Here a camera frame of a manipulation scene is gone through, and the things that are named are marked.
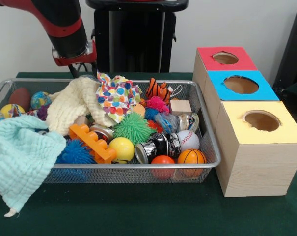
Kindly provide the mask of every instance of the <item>yellow ball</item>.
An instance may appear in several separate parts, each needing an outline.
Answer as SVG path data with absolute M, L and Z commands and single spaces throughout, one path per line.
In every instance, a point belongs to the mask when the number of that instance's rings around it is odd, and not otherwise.
M 134 146 L 127 138 L 113 139 L 108 148 L 113 148 L 117 152 L 117 158 L 112 161 L 113 163 L 127 164 L 134 157 Z
M 20 114 L 25 113 L 24 109 L 16 104 L 5 105 L 0 112 L 4 115 L 4 118 L 18 117 Z

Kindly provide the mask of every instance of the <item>metal mesh basket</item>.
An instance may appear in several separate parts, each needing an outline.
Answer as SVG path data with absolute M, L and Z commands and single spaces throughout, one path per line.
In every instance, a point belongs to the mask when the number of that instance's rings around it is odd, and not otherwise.
M 0 109 L 8 103 L 9 97 L 16 89 L 26 87 L 31 94 L 46 91 L 50 94 L 64 89 L 71 79 L 12 79 L 0 84 Z M 133 81 L 143 91 L 148 87 L 149 81 Z M 199 86 L 192 81 L 166 81 L 175 89 L 182 85 L 182 92 L 176 98 L 189 100 L 193 113 L 200 118 L 200 129 L 196 132 L 200 139 L 200 151 L 207 159 L 206 164 L 173 164 L 150 165 L 139 164 L 136 158 L 129 164 L 55 164 L 45 183 L 158 183 L 158 182 L 202 182 L 211 168 L 220 163 L 220 153 L 216 138 L 208 117 L 206 105 Z M 188 177 L 186 171 L 201 173 L 198 177 Z M 152 172 L 173 172 L 171 178 L 161 180 L 155 178 Z

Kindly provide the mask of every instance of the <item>white wall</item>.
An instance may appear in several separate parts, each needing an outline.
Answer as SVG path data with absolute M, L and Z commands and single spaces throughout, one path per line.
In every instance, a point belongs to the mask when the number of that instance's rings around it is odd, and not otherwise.
M 87 35 L 93 10 L 80 0 Z M 192 72 L 196 47 L 243 46 L 273 82 L 297 11 L 297 0 L 190 0 L 177 13 L 177 43 L 170 70 Z M 0 80 L 19 71 L 67 71 L 57 67 L 51 43 L 30 13 L 0 7 Z

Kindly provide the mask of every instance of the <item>yellow box top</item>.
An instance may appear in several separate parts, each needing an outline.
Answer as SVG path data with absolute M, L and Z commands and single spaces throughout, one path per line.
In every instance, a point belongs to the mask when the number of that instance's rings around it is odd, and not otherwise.
M 297 124 L 281 101 L 222 104 L 240 144 L 297 143 Z

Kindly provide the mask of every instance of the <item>polka dot fabric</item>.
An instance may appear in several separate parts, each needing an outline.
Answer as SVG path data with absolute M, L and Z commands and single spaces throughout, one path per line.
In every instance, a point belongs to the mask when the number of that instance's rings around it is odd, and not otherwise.
M 130 107 L 140 102 L 142 91 L 123 76 L 111 79 L 109 75 L 98 72 L 97 78 L 102 83 L 96 92 L 98 103 L 109 117 L 120 123 L 131 112 Z

